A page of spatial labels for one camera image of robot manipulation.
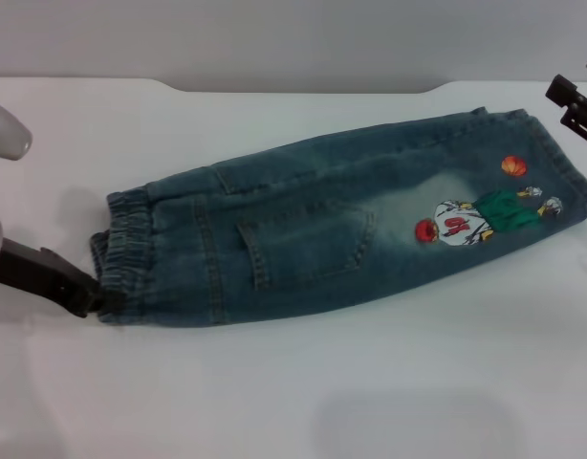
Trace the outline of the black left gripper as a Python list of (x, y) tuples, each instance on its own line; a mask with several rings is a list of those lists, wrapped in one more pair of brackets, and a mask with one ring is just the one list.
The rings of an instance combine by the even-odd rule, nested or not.
[(126, 300), (54, 251), (35, 250), (8, 238), (0, 249), (0, 283), (45, 297), (81, 318), (118, 312)]

